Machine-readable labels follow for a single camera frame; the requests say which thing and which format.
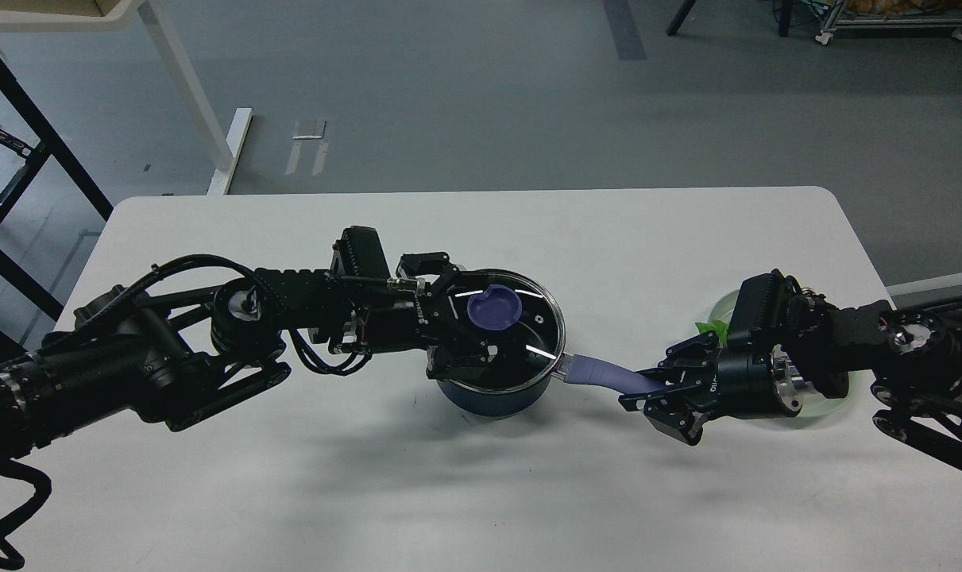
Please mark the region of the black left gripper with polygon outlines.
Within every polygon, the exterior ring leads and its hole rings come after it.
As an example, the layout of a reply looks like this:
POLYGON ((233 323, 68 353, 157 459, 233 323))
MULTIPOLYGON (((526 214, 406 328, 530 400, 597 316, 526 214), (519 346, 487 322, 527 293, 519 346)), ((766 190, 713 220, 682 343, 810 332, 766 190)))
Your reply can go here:
POLYGON ((521 385, 518 341, 499 334, 481 339, 467 330, 450 291, 465 269, 444 251, 406 253, 396 276, 411 281, 411 298, 395 303, 385 322, 385 351, 427 349, 427 379, 456 381, 480 390, 521 385), (433 282, 423 276, 437 276, 433 282))

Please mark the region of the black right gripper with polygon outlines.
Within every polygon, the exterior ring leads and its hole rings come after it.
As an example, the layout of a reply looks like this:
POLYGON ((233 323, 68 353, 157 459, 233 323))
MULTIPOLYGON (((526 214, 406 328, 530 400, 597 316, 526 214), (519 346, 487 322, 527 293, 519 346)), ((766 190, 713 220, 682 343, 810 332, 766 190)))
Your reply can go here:
POLYGON ((666 348, 657 365, 637 370, 648 388, 630 388, 618 398, 626 412, 641 412, 655 430, 696 446, 712 419, 793 419, 803 409, 794 388, 775 374, 770 352, 724 348, 715 330, 666 348), (712 391, 702 381, 712 380, 712 391), (664 381, 680 381, 666 384, 664 381))

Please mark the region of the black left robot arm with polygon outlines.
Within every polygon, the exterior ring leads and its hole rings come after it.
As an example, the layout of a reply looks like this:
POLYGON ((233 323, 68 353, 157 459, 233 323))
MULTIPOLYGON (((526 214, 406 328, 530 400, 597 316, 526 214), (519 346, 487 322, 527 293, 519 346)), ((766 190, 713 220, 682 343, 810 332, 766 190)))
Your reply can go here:
POLYGON ((48 475, 21 463, 34 449, 126 409, 186 430, 281 383, 288 346, 317 374, 422 349, 431 379, 478 381, 529 342, 523 311, 490 303, 495 288, 494 272, 445 253, 408 254, 391 274, 365 226, 342 231, 325 270, 190 254, 115 286, 73 330, 0 363, 0 569, 24 566, 7 537, 51 496, 48 475))

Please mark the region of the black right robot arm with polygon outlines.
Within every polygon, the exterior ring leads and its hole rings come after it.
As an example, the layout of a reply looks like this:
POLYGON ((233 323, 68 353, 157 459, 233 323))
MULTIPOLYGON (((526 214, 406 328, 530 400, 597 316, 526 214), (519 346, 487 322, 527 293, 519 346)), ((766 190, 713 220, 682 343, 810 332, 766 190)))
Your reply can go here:
POLYGON ((778 270, 737 293, 724 342, 707 330, 666 349, 619 403, 655 430, 700 442, 707 421, 793 419, 808 396, 840 400, 851 372, 874 374, 874 426, 962 471, 962 296, 894 309, 839 308, 778 270))

